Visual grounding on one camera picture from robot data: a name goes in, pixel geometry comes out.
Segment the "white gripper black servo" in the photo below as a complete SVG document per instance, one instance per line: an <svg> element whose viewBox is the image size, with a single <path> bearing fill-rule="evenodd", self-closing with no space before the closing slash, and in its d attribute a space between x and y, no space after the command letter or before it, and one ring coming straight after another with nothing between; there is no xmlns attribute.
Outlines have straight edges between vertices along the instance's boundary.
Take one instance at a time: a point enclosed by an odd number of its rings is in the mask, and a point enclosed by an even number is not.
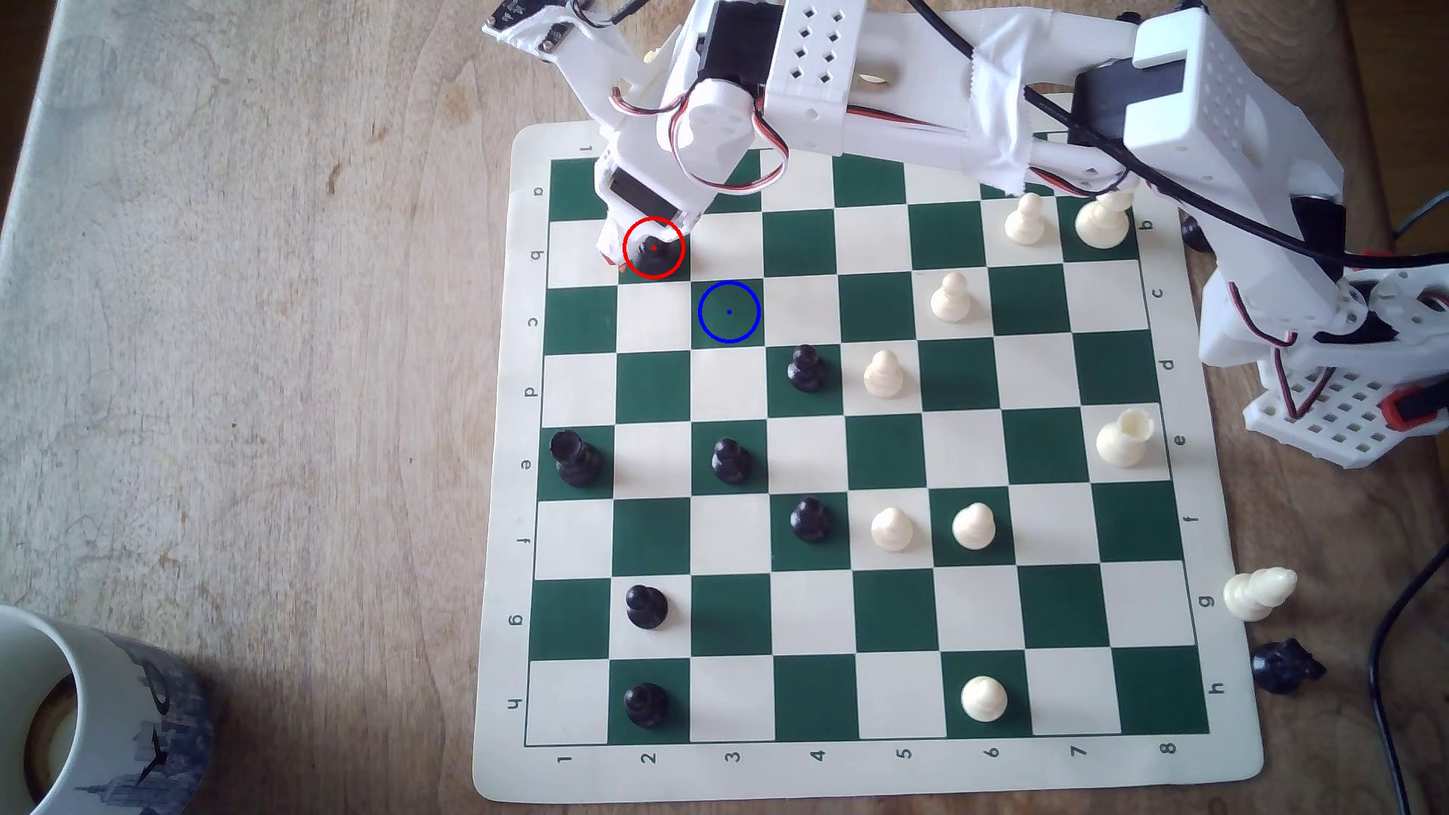
<svg viewBox="0 0 1449 815"><path fill-rule="evenodd" d="M610 207L596 248L629 273L626 232L643 216L690 228L727 181L727 81L710 75L714 22L688 20L646 61L622 30L569 20L564 75L606 136L597 171Z"/></svg>

